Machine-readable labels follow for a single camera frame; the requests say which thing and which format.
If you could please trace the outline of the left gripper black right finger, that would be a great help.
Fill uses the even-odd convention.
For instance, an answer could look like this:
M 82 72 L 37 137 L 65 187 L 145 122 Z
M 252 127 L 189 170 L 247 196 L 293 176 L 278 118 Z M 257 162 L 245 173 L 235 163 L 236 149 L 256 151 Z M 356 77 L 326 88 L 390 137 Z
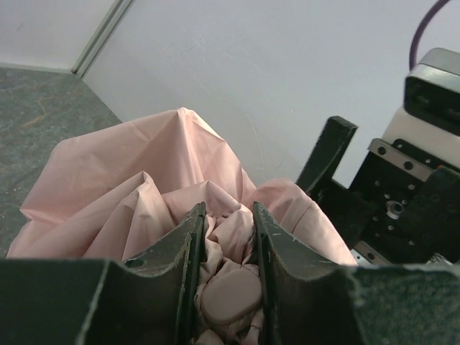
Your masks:
M 340 265 L 253 207 L 261 344 L 457 344 L 459 267 Z

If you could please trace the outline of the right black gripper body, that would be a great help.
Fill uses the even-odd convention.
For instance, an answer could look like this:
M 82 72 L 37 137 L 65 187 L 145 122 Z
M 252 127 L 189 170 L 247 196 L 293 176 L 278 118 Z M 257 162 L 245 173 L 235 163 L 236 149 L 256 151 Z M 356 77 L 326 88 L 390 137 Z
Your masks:
M 459 262 L 459 169 L 402 139 L 373 139 L 349 188 L 328 181 L 317 202 L 371 262 Z

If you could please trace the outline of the pink and black folding umbrella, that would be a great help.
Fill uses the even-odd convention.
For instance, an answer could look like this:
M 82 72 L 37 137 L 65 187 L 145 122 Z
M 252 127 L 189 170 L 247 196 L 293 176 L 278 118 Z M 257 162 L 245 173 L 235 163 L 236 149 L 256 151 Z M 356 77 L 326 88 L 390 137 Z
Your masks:
M 205 203 L 193 344 L 257 344 L 262 287 L 254 203 L 332 262 L 355 259 L 318 204 L 289 180 L 256 186 L 230 146 L 181 108 L 59 143 L 26 197 L 9 259 L 125 261 Z

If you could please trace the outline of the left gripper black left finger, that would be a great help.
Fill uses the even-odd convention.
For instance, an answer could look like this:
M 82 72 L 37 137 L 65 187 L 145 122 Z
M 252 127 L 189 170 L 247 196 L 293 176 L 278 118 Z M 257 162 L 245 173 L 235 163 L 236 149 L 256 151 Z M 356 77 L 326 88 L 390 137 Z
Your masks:
M 205 203 L 124 262 L 1 261 L 3 344 L 189 344 Z

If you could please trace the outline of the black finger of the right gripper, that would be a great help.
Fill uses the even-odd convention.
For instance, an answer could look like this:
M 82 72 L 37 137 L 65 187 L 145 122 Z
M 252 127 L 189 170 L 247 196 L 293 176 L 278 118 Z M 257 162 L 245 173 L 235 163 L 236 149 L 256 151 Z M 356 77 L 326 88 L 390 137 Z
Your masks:
M 296 185 L 307 195 L 315 196 L 332 180 L 358 126 L 340 117 L 326 120 Z

